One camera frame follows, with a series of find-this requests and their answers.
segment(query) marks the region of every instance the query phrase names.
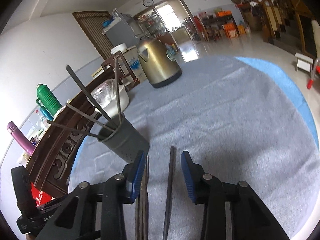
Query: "clock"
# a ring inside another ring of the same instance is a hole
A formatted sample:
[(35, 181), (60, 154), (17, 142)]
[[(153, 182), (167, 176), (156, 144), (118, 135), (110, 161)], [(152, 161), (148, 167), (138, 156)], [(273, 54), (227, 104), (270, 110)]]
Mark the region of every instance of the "clock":
[(145, 7), (153, 6), (153, 0), (143, 0), (142, 3)]

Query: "clear plastic bag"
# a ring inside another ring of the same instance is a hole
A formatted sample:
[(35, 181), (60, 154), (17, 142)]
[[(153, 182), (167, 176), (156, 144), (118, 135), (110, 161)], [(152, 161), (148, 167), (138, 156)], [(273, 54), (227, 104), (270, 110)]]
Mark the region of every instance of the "clear plastic bag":
[[(124, 85), (119, 85), (119, 92), (124, 89)], [(104, 108), (112, 100), (116, 100), (116, 80), (108, 79), (98, 87), (96, 87), (91, 95), (99, 103), (99, 105)]]

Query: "green thermos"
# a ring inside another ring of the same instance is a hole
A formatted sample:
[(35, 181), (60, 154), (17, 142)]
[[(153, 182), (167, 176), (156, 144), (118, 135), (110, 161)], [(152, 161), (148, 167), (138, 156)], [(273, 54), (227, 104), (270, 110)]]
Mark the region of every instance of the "green thermos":
[(37, 97), (36, 103), (43, 109), (48, 110), (49, 113), (54, 116), (62, 105), (50, 91), (47, 85), (37, 85)]

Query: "kettle base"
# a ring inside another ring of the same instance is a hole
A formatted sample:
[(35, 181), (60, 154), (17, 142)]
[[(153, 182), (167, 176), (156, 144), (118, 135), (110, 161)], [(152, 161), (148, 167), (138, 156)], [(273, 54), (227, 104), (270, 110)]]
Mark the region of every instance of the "kettle base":
[(171, 76), (170, 78), (161, 81), (157, 84), (151, 84), (154, 88), (161, 88), (164, 87), (166, 85), (171, 84), (173, 81), (177, 80), (182, 74), (182, 70), (180, 69), (177, 73), (175, 73), (173, 76)]

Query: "wooden sideboard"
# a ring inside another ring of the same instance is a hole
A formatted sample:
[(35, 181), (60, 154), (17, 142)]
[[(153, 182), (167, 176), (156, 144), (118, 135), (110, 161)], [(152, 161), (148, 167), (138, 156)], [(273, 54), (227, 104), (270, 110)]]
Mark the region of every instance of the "wooden sideboard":
[[(98, 85), (110, 78), (114, 78), (112, 68), (94, 79), (86, 88), (92, 92)], [(70, 104), (88, 115), (95, 118), (100, 117), (82, 91), (74, 97)], [(68, 107), (62, 110), (55, 122), (85, 131), (89, 131), (93, 126), (93, 122)], [(68, 178), (84, 138), (85, 135), (79, 133), (53, 125), (49, 127), (27, 164), (30, 180), (38, 190), (43, 190), (55, 198), (68, 193)]]

